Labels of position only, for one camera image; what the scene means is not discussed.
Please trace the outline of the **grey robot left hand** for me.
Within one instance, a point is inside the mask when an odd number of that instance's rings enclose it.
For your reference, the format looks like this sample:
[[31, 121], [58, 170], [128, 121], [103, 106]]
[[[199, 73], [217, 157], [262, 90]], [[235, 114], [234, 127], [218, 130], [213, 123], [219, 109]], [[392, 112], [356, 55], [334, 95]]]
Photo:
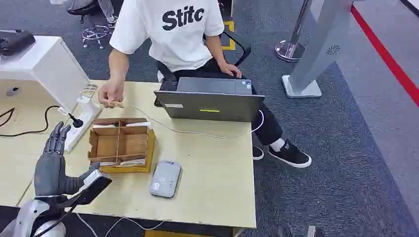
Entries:
[[70, 125], [65, 125], [60, 121], [45, 143], [34, 172], [34, 187], [37, 197], [73, 195], [84, 185], [84, 179], [99, 168], [99, 163], [93, 163], [88, 171], [78, 177], [66, 175], [64, 148], [70, 129]]

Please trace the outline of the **person's right hand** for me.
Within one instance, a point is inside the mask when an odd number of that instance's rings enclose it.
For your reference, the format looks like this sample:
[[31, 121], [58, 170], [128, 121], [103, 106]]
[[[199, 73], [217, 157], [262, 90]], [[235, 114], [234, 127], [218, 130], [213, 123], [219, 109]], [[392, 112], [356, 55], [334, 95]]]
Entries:
[[98, 100], [105, 108], [113, 108], [124, 99], [125, 81], [108, 80], [105, 82], [99, 92]]

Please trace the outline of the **person's left hand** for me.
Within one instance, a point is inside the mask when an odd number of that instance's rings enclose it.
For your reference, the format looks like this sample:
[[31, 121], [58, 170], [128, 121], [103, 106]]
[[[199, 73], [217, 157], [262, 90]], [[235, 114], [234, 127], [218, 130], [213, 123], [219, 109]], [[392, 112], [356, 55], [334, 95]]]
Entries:
[[235, 78], [239, 78], [239, 79], [242, 78], [242, 72], [236, 66], [234, 66], [232, 64], [225, 63], [225, 62], [224, 63], [218, 63], [218, 66], [223, 73], [225, 73], [225, 74], [227, 74], [231, 77], [235, 77]]

